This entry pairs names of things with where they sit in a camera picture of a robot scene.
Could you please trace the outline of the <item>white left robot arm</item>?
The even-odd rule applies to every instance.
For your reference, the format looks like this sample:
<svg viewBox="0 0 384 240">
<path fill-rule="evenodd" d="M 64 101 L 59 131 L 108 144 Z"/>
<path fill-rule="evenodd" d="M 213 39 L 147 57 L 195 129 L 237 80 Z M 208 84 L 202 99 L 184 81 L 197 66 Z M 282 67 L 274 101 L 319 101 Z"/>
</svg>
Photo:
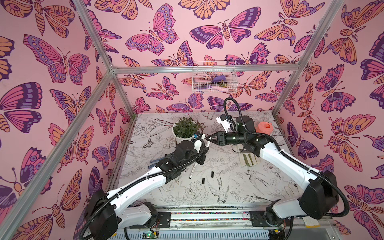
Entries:
<svg viewBox="0 0 384 240">
<path fill-rule="evenodd" d="M 107 240 L 118 229 L 131 226 L 151 228 L 155 225 L 158 212 L 152 204 L 139 207 L 131 205 L 146 195 L 176 179 L 190 165 L 204 164 L 209 144 L 201 138 L 182 141 L 174 152 L 166 154 L 143 176 L 109 192 L 99 190 L 85 208 L 85 223 L 79 240 Z"/>
</svg>

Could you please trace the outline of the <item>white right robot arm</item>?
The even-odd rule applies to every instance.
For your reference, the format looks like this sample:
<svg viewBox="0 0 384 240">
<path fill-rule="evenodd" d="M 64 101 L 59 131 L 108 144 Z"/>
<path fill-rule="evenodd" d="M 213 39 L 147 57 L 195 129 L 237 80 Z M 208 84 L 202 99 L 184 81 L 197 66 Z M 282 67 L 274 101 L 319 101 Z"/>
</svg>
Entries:
<svg viewBox="0 0 384 240">
<path fill-rule="evenodd" d="M 341 195 L 335 175 L 309 167 L 286 153 L 272 136 L 257 133 L 248 116 L 238 120 L 235 122 L 225 114 L 217 117 L 216 121 L 224 129 L 210 135 L 208 141 L 218 146 L 242 145 L 248 152 L 284 172 L 303 190 L 300 196 L 272 202 L 265 212 L 269 224 L 276 225 L 288 217 L 308 216 L 319 220 L 329 216 Z"/>
</svg>

